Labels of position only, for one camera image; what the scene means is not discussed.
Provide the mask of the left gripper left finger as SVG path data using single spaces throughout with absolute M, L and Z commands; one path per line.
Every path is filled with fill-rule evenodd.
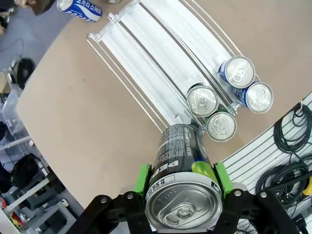
M 75 233 L 109 234 L 119 223 L 126 222 L 131 234 L 151 234 L 143 198 L 150 177 L 151 165 L 143 164 L 133 191 L 119 194 L 114 199 L 107 195 L 96 196 L 76 220 Z

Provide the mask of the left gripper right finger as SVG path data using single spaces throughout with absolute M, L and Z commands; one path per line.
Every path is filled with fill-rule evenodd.
M 248 220 L 258 234 L 299 233 L 273 192 L 264 190 L 253 195 L 235 189 L 223 163 L 214 164 L 214 173 L 223 195 L 222 213 L 215 225 L 215 234 L 234 234 L 240 219 Z

